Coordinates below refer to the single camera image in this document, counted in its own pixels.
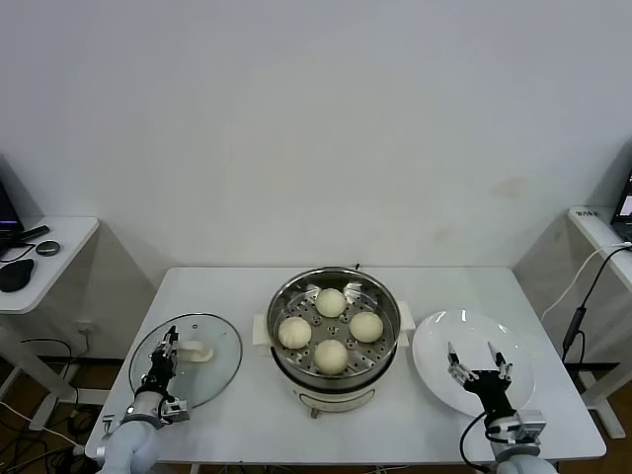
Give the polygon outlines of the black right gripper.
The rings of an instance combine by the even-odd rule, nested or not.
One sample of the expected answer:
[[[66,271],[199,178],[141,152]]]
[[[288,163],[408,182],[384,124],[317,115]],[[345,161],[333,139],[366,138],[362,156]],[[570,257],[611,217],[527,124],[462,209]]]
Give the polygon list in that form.
[[[471,370],[460,361],[451,342],[447,343],[448,373],[459,384],[465,384],[465,390],[480,400],[488,416],[512,416],[514,408],[507,396],[511,385],[513,365],[491,342],[487,343],[495,370]]]

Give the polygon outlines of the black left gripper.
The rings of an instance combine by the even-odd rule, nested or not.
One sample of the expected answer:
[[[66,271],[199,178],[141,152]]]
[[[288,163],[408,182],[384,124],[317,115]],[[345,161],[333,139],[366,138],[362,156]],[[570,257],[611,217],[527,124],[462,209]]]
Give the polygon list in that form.
[[[159,344],[150,355],[151,367],[142,379],[143,392],[168,394],[168,385],[175,377],[177,350],[174,346],[178,341],[177,326],[172,325],[162,340],[164,344]]]

